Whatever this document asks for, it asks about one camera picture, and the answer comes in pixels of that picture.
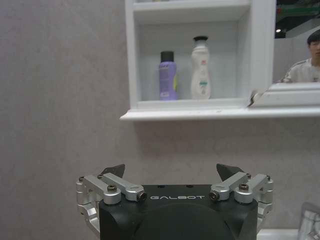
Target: shelf edge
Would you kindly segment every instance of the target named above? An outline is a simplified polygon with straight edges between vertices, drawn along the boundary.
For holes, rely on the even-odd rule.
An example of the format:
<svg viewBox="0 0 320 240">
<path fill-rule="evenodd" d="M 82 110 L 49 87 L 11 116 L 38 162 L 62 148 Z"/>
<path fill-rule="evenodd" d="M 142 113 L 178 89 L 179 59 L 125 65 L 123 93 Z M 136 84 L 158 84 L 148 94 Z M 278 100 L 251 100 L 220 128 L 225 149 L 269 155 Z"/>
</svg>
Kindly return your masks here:
<svg viewBox="0 0 320 240">
<path fill-rule="evenodd" d="M 136 2 L 133 11 L 165 11 L 182 9 L 222 8 L 234 6 L 250 6 L 250 0 L 201 0 L 201 1 L 168 1 L 168 2 Z"/>
<path fill-rule="evenodd" d="M 320 116 L 320 106 L 313 107 L 259 107 L 200 110 L 138 110 L 131 109 L 120 117 L 121 121 L 180 121 L 214 119 L 259 119 Z"/>
<path fill-rule="evenodd" d="M 285 91 L 314 91 L 320 90 L 319 82 L 293 82 L 293 83 L 275 83 L 267 90 L 268 92 Z"/>
</svg>

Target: shelf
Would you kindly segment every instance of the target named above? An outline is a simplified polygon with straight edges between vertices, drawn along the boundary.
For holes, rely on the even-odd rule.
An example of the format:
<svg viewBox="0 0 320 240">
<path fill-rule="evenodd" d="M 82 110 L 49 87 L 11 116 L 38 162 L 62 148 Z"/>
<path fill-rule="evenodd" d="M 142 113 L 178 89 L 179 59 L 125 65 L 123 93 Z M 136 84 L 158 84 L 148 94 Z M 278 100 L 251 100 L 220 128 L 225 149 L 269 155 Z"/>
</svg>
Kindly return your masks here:
<svg viewBox="0 0 320 240">
<path fill-rule="evenodd" d="M 178 121 L 212 119 L 265 119 L 320 116 L 320 106 L 315 107 L 242 107 L 179 110 L 132 109 L 123 115 L 123 121 Z"/>
<path fill-rule="evenodd" d="M 139 24 L 237 21 L 248 11 L 250 4 L 250 0 L 136 2 L 133 12 Z"/>
</svg>

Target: man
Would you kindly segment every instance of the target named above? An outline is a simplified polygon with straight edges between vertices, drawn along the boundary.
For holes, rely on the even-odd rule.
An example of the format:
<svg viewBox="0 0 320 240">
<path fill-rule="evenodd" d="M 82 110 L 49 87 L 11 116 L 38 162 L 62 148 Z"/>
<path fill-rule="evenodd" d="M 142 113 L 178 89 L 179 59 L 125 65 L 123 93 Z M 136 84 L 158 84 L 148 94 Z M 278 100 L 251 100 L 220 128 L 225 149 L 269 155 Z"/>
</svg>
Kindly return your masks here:
<svg viewBox="0 0 320 240">
<path fill-rule="evenodd" d="M 320 29 L 308 37 L 307 44 L 311 58 L 293 65 L 282 83 L 320 82 Z"/>
</svg>

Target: textured wall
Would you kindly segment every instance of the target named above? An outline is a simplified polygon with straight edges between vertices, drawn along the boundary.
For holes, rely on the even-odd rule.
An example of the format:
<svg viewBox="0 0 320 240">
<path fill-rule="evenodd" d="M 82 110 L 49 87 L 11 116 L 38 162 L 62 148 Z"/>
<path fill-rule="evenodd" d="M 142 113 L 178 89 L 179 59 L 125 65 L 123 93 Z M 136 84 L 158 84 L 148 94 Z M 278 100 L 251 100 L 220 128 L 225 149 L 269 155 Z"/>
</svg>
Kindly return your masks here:
<svg viewBox="0 0 320 240">
<path fill-rule="evenodd" d="M 106 166 L 145 184 L 275 180 L 269 228 L 319 203 L 319 118 L 120 122 L 129 107 L 123 0 L 0 1 L 0 238 L 95 239 L 75 181 Z"/>
</svg>

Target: bottle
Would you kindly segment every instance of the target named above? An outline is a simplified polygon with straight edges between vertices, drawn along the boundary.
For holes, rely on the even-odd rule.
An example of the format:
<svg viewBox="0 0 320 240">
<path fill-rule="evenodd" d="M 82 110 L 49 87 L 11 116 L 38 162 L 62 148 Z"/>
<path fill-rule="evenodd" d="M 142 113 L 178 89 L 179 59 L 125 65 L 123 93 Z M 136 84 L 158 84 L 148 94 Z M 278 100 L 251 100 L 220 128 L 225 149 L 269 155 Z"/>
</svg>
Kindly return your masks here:
<svg viewBox="0 0 320 240">
<path fill-rule="evenodd" d="M 209 49 L 207 47 L 207 36 L 196 36 L 194 38 L 195 48 L 192 51 L 192 99 L 209 99 L 211 95 L 211 83 L 209 78 Z"/>
<path fill-rule="evenodd" d="M 174 62 L 173 51 L 161 52 L 159 65 L 159 83 L 161 100 L 177 100 L 177 65 Z"/>
</svg>

